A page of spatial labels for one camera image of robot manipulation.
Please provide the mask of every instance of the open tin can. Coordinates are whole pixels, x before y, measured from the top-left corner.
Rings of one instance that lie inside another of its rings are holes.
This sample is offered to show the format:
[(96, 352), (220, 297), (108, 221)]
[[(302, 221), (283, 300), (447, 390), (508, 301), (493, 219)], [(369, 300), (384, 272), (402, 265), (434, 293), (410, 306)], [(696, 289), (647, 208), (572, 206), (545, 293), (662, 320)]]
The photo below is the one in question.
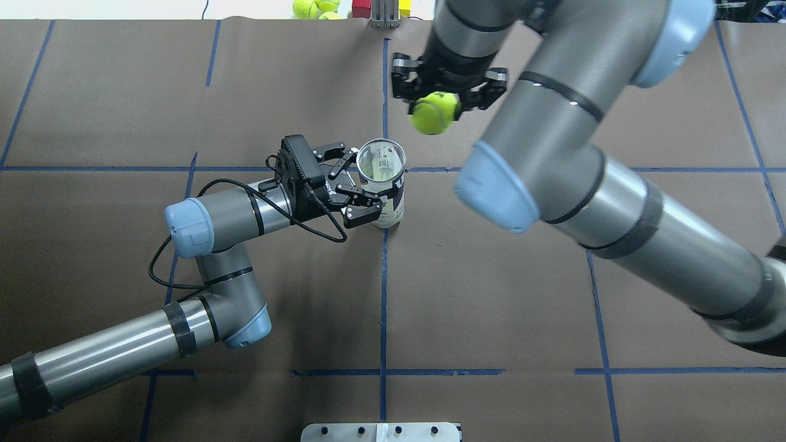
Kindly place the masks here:
[(369, 192), (381, 193), (398, 187), (399, 192), (388, 199), (382, 213), (373, 224), (381, 229), (393, 227), (404, 216), (404, 167), (406, 154), (397, 143), (386, 138), (377, 138), (360, 148), (356, 156), (360, 185)]

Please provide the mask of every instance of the red block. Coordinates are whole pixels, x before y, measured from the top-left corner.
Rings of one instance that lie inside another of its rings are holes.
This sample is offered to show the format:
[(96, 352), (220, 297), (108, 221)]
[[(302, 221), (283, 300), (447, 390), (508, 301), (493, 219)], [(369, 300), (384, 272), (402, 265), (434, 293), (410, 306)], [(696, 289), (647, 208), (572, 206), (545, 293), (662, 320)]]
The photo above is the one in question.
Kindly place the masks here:
[(352, 0), (353, 18), (371, 18), (371, 0)]

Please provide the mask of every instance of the tennis ball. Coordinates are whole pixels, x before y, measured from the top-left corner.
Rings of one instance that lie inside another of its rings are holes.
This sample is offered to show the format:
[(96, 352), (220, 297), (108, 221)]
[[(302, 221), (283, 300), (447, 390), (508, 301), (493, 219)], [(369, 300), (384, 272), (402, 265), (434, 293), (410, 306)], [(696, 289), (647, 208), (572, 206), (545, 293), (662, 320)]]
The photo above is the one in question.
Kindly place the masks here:
[(341, 16), (337, 13), (326, 12), (319, 16), (319, 20), (341, 20)]
[(339, 8), (340, 0), (317, 0), (317, 7), (327, 13), (334, 13)]
[(426, 135), (439, 135), (453, 124), (458, 99), (447, 92), (432, 92), (415, 101), (410, 121), (418, 132)]
[(295, 0), (292, 3), (292, 12), (300, 19), (317, 18), (319, 8), (315, 0)]

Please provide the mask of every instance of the yellow object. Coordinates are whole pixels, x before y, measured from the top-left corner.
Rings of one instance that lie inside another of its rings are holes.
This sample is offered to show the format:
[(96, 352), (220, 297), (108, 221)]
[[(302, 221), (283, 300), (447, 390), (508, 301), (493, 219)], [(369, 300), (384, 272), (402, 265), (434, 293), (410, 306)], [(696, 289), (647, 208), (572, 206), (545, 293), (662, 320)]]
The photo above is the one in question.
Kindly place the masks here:
[(292, 12), (299, 19), (314, 19), (321, 13), (315, 0), (295, 0), (292, 3)]
[(439, 135), (453, 124), (458, 99), (447, 92), (432, 92), (415, 102), (410, 121), (426, 135)]
[(317, 0), (317, 7), (327, 13), (334, 13), (339, 9), (340, 0)]
[(342, 20), (342, 19), (339, 14), (328, 11), (326, 13), (323, 13), (321, 16), (319, 16), (319, 20)]
[(409, 17), (412, 15), (412, 0), (399, 0), (399, 12), (401, 17)]

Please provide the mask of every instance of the blue joint cap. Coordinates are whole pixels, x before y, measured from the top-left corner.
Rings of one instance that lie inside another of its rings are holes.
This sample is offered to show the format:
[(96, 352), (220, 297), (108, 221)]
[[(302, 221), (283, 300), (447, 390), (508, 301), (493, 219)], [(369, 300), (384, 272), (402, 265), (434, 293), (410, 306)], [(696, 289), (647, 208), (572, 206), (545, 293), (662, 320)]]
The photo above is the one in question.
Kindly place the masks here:
[(196, 198), (180, 201), (164, 209), (163, 216), (180, 257), (205, 256), (213, 251), (213, 222), (202, 201)]
[(671, 0), (658, 41), (631, 84), (652, 87), (682, 66), (715, 17), (712, 0)]
[(227, 348), (243, 348), (267, 336), (272, 329), (273, 324), (270, 322), (270, 315), (267, 314), (267, 304), (265, 304), (262, 310), (251, 321), (248, 321), (248, 324), (244, 325), (234, 335), (227, 337), (224, 340), (224, 344)]
[(475, 143), (455, 190), (469, 207), (514, 234), (526, 232), (540, 218), (538, 205), (521, 178), (484, 140)]

